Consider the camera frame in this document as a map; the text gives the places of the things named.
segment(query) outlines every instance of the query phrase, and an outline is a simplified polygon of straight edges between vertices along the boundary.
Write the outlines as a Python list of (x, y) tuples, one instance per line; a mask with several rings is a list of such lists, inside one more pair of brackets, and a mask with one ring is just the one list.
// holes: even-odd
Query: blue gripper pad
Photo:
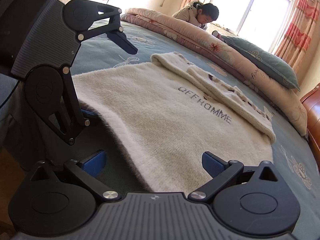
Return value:
[(202, 155), (202, 167), (214, 178), (228, 168), (229, 164), (211, 152), (204, 152)]
[(105, 151), (98, 150), (86, 159), (80, 161), (79, 166), (85, 172), (93, 177), (96, 177), (106, 166), (107, 156)]

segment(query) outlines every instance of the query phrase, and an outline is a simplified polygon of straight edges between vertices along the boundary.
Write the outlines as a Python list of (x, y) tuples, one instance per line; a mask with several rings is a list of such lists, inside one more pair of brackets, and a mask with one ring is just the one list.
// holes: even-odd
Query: pink quilt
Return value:
[(131, 8), (121, 20), (162, 34), (210, 59), (241, 82), (273, 102), (288, 117), (300, 135), (307, 133), (307, 111), (297, 95), (270, 78), (250, 60), (206, 31), (157, 11)]

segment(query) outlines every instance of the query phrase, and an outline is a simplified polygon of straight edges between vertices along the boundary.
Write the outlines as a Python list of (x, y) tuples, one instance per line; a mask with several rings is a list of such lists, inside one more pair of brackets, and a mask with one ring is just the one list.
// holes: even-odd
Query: person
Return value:
[(201, 29), (207, 29), (207, 23), (216, 21), (219, 9), (212, 3), (203, 4), (200, 1), (192, 1), (184, 8), (177, 11), (172, 17), (189, 22)]

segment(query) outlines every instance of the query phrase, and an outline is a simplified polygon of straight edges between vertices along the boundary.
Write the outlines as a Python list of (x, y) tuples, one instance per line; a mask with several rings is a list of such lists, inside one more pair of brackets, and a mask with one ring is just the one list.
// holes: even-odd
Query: beige jacket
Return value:
[(201, 29), (206, 30), (207, 29), (207, 25), (206, 24), (200, 24), (196, 17), (198, 14), (197, 8), (193, 7), (193, 3), (194, 2), (198, 2), (200, 4), (200, 1), (196, 0), (196, 1), (191, 1), (187, 6), (185, 6), (184, 8), (180, 9), (179, 11), (177, 11), (176, 13), (174, 13), (172, 15), (172, 17), (176, 18), (176, 19), (180, 19), (182, 21), (191, 23)]

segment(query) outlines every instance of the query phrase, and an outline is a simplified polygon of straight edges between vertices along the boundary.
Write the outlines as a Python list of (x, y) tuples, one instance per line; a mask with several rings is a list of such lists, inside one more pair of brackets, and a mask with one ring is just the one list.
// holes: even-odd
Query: robotic arm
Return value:
[[(28, 104), (69, 145), (90, 125), (70, 73), (81, 42), (106, 33), (127, 53), (138, 51), (123, 33), (121, 13), (120, 8), (88, 0), (66, 5), (58, 0), (0, 3), (0, 73), (23, 81)], [(107, 18), (107, 25), (88, 30), (94, 21)], [(58, 125), (51, 121), (52, 115)]]

